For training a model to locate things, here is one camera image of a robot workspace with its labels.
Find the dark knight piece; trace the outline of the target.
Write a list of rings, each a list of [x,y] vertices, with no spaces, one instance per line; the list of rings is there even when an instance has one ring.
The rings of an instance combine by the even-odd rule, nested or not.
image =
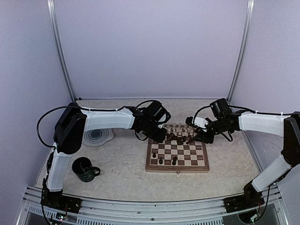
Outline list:
[[[178,158],[176,156],[172,159],[172,165],[176,165],[177,159]]]

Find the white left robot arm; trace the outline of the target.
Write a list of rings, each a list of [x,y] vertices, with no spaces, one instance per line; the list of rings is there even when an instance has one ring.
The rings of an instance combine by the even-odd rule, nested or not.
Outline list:
[[[62,208],[67,200],[63,195],[63,181],[72,156],[81,148],[83,138],[93,132],[105,135],[112,129],[133,130],[161,143],[167,130],[163,128],[170,113],[157,100],[149,100],[147,107],[123,106],[116,109],[83,108],[77,103],[61,107],[64,111],[54,127],[53,144],[47,160],[47,176],[43,180],[42,200]]]

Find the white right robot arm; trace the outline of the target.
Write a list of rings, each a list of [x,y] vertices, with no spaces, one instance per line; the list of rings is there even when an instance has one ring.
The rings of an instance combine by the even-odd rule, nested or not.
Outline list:
[[[233,106],[222,98],[207,106],[214,120],[201,118],[197,111],[191,118],[196,128],[195,138],[212,144],[217,135],[233,141],[232,134],[241,131],[260,159],[272,156],[261,172],[247,183],[243,193],[224,199],[228,212],[264,204],[263,191],[282,182],[292,169],[300,169],[300,113],[259,112]]]

